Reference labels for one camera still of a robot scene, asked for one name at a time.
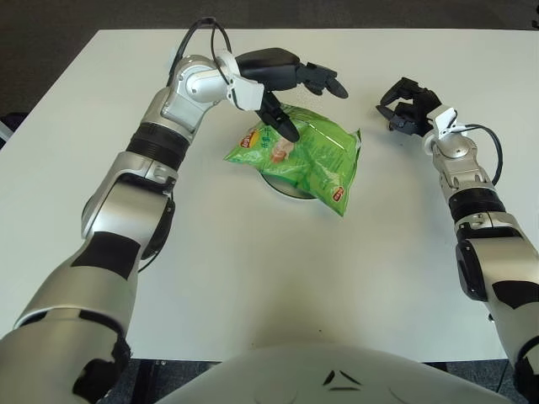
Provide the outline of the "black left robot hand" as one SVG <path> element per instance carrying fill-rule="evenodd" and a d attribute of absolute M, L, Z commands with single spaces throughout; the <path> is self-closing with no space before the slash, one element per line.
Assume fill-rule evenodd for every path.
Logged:
<path fill-rule="evenodd" d="M 337 72 L 311 62 L 303 64 L 298 56 L 288 50 L 255 50 L 237 56 L 236 63 L 241 77 L 264 87 L 261 100 L 254 109 L 258 117 L 292 143 L 299 141 L 300 135 L 289 115 L 281 108 L 275 91 L 291 90 L 302 84 L 317 96 L 328 91 L 337 98 L 349 97 L 337 80 Z"/>

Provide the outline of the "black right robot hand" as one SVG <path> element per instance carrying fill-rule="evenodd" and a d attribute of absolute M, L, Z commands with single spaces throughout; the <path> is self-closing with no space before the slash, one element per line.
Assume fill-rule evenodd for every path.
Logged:
<path fill-rule="evenodd" d="M 467 131 L 456 123 L 457 112 L 446 107 L 437 95 L 412 79 L 402 77 L 381 98 L 376 110 L 388 121 L 390 130 L 425 137 Z"/>

